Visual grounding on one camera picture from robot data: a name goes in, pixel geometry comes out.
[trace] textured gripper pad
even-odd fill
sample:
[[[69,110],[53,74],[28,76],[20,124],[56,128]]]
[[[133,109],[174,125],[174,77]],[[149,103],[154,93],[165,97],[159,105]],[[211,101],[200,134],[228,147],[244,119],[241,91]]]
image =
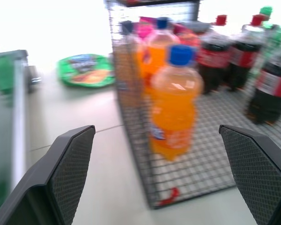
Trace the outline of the textured gripper pad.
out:
[[[92,129],[75,137],[57,169],[49,187],[65,225],[71,225],[82,194],[92,148]]]
[[[258,225],[271,223],[281,203],[281,171],[249,137],[223,127],[221,135],[237,187]]]

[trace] red clip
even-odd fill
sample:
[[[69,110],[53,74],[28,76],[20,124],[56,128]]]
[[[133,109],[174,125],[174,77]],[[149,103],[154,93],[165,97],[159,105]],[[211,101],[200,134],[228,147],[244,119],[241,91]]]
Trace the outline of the red clip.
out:
[[[173,203],[179,195],[179,189],[177,187],[173,187],[170,190],[170,197],[168,199],[160,201],[159,206],[164,206]]]

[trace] red label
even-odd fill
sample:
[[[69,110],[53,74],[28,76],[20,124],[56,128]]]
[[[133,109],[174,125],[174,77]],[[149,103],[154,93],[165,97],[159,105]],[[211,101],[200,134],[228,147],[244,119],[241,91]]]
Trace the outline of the red label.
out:
[[[213,68],[225,68],[228,66],[230,51],[214,52],[206,49],[200,49],[198,54],[198,63]]]
[[[276,97],[281,97],[281,77],[261,71],[261,75],[257,80],[257,89]]]
[[[231,50],[230,62],[239,67],[251,68],[259,52],[244,52],[237,48]]]

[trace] plastic bottle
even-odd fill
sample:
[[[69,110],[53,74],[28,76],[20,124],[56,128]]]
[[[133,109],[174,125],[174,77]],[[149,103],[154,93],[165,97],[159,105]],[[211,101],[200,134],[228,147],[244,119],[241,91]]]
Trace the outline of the plastic bottle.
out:
[[[230,91],[242,89],[248,79],[249,71],[265,41],[265,32],[261,28],[263,20],[263,15],[254,15],[251,23],[245,25],[243,32],[234,40],[230,65],[225,77]]]
[[[254,67],[250,70],[250,74],[257,77],[264,63],[269,59],[272,53],[281,45],[281,26],[275,28],[270,36],[266,38],[266,44],[261,49],[259,57],[256,59]]]
[[[270,125],[281,116],[281,47],[261,70],[247,116],[257,124],[265,122]]]
[[[117,70],[117,85],[120,99],[125,106],[140,105],[138,93],[144,78],[142,60],[144,45],[133,33],[131,21],[121,22],[122,39],[115,47],[115,67]]]
[[[195,51],[187,45],[170,48],[169,64],[152,79],[155,96],[151,112],[151,142],[154,153],[166,160],[186,153],[196,120],[195,98],[201,93],[202,79],[189,64]]]
[[[145,89],[151,92],[151,78],[166,63],[168,48],[178,44],[179,39],[169,30],[169,19],[159,17],[156,20],[156,30],[145,40],[148,48],[148,58],[145,59]]]
[[[271,6],[264,6],[260,9],[260,12],[259,12],[259,14],[262,14],[265,16],[265,18],[262,22],[262,27],[264,27],[267,30],[270,30],[273,28],[273,24],[269,22],[272,12],[273,12],[273,7],[271,7]]]
[[[224,27],[226,20],[226,15],[217,16],[215,24],[201,39],[197,62],[204,80],[204,94],[218,89],[229,64],[231,42]]]

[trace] blue bottle cap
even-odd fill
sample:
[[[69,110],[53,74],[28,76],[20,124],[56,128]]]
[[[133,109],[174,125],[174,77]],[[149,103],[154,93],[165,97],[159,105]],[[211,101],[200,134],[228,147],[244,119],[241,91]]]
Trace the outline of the blue bottle cap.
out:
[[[187,45],[173,45],[170,47],[169,62],[174,66],[183,67],[193,62],[196,52]]]
[[[168,21],[169,18],[168,17],[158,17],[156,24],[157,24],[157,29],[166,29],[168,27]]]
[[[133,32],[133,23],[130,20],[121,22],[122,35],[129,35]]]

